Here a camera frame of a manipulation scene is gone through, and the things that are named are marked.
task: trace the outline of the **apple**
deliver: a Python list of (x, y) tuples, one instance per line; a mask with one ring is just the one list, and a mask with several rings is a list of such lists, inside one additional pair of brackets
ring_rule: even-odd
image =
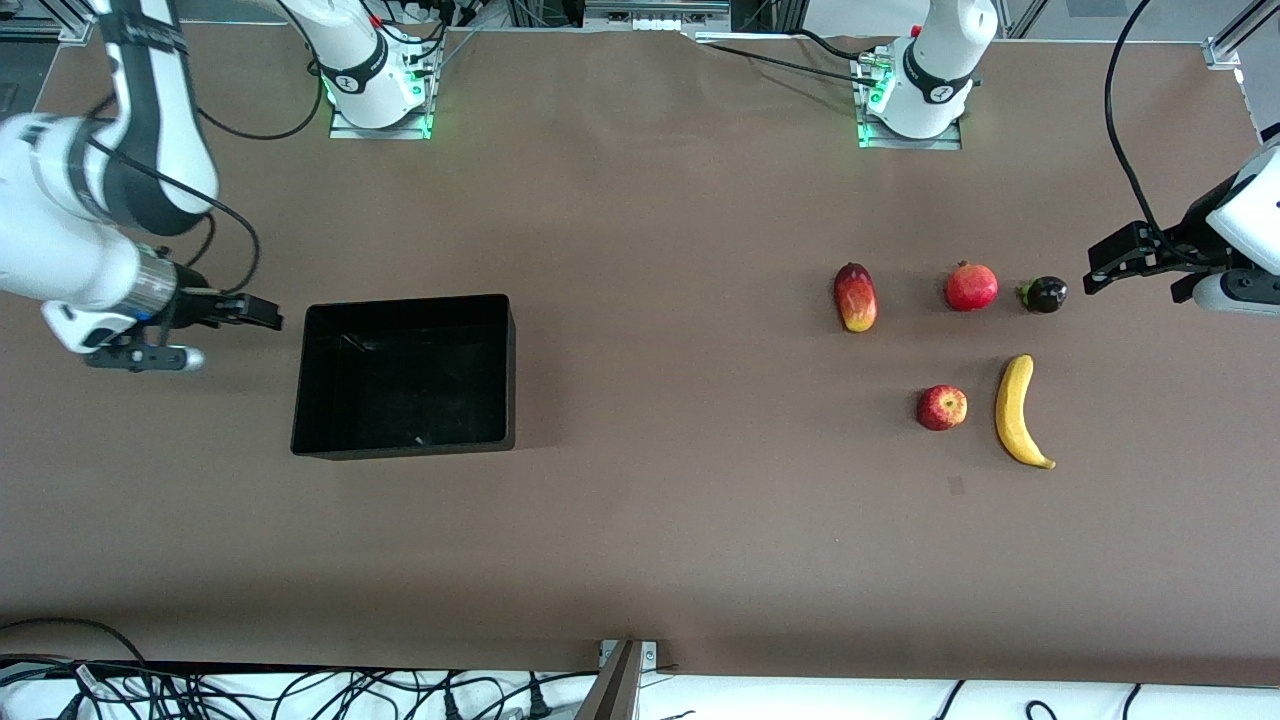
[(867, 268), (850, 263), (836, 273), (836, 309), (845, 329), (861, 333), (872, 329), (879, 309), (876, 304), (876, 284)]
[(982, 310), (995, 302), (998, 293), (1000, 283), (996, 281), (996, 273), (986, 265), (960, 263), (947, 278), (947, 305), (952, 310)]
[(969, 398), (955, 386), (933, 386), (920, 393), (915, 419), (931, 430), (948, 430), (969, 413)]

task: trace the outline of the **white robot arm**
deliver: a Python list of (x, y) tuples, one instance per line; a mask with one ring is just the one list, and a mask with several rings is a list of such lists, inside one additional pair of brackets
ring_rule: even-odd
[(1138, 275), (1179, 272), (1174, 302), (1280, 316), (1280, 135), (1162, 232), (1134, 222), (1089, 249), (1085, 295)]
[[(991, 0), (932, 0), (919, 32), (891, 45), (892, 82), (868, 109), (905, 137), (942, 133), (964, 113), (973, 70), (997, 26)], [(1091, 247), (1084, 292), (1167, 272), (1187, 273), (1172, 286), (1175, 302), (1280, 316), (1280, 132), (1193, 202), (1178, 225), (1161, 231), (1135, 222)]]
[[(0, 124), (0, 290), (44, 301), (54, 334), (92, 366), (195, 370), (204, 356), (164, 342), (170, 329), (279, 329), (282, 319), (275, 305), (242, 287), (211, 290), (191, 268), (116, 229), (189, 231), (216, 199), (218, 176), (172, 0), (93, 5), (118, 113), (111, 120), (36, 113)], [(415, 38), (379, 33), (360, 0), (289, 6), (280, 5), (311, 42), (348, 120), (381, 127), (421, 102)], [(159, 345), (147, 342), (148, 327), (160, 327)]]
[(424, 102), (424, 49), (435, 40), (383, 26), (360, 0), (248, 1), (283, 14), (307, 38), (334, 105), (352, 124), (383, 128)]
[(890, 45), (893, 78), (869, 110), (904, 137), (937, 137), (964, 113), (998, 27), (991, 0), (932, 0), (919, 33)]

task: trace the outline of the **black bin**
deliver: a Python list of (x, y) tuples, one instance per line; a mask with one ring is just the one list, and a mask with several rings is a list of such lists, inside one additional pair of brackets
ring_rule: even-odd
[(515, 402), (506, 295), (312, 305), (292, 450), (329, 460), (511, 450)]

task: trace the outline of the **mounting plate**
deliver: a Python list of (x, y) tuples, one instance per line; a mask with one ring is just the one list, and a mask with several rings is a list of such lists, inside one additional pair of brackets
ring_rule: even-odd
[(916, 140), (893, 132), (879, 115), (870, 111), (872, 106), (883, 105), (893, 90), (891, 58), (892, 50), (887, 45), (879, 45), (870, 53), (863, 53), (858, 60), (849, 61), (849, 70), (854, 77), (877, 81), (876, 87), (850, 83), (854, 88), (854, 113), (858, 119), (858, 146), (893, 150), (960, 150), (959, 119), (951, 120), (947, 129), (937, 137)]
[[(609, 655), (613, 648), (618, 646), (620, 641), (602, 641), (600, 642), (600, 667), (609, 661)], [(644, 641), (640, 643), (640, 671), (649, 673), (658, 669), (658, 643), (652, 641)]]
[[(444, 42), (436, 42), (430, 56), (421, 60), (421, 65), (412, 65), (416, 70), (425, 70), (421, 79), (413, 81), (413, 92), (421, 94), (424, 100), (417, 108), (408, 111), (399, 122), (384, 128), (362, 128), (352, 124), (334, 110), (333, 120), (329, 123), (329, 137), (334, 140), (431, 140), (431, 129), (435, 126), (435, 100), (440, 95), (440, 67), (444, 61)], [(329, 104), (333, 102), (330, 91)]]

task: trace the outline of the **yellow banana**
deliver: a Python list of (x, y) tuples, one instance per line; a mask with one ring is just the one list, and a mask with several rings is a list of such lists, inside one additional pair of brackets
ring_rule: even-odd
[(1027, 432), (1027, 418), (1023, 414), (1033, 368), (1030, 355), (1019, 355), (1005, 368), (1005, 377), (1000, 380), (1000, 395), (996, 396), (996, 432), (1000, 433), (1000, 442), (1005, 443), (1005, 450), (1015, 460), (1052, 470), (1055, 462), (1044, 457)]

